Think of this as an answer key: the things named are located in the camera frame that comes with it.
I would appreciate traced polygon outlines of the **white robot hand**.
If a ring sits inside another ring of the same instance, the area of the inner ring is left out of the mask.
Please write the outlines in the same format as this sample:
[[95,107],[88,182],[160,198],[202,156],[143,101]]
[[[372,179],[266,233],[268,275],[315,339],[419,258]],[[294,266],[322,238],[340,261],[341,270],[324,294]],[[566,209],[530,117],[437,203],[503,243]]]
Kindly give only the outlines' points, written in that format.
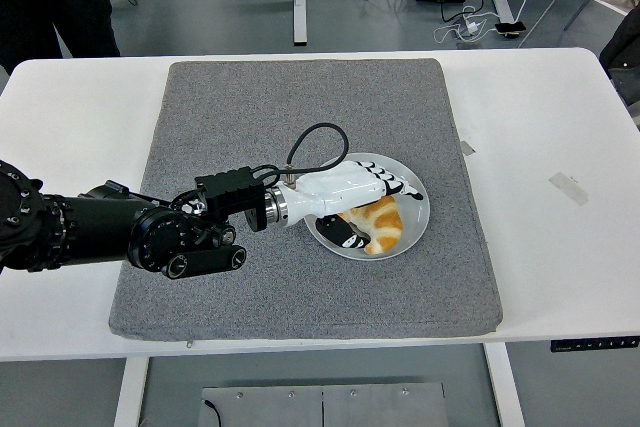
[[387,253],[399,243],[404,224],[398,196],[425,200],[408,180],[369,159],[344,160],[328,170],[302,175],[293,188],[281,183],[278,189],[286,204],[282,225],[313,216],[316,230],[328,241],[368,255]]

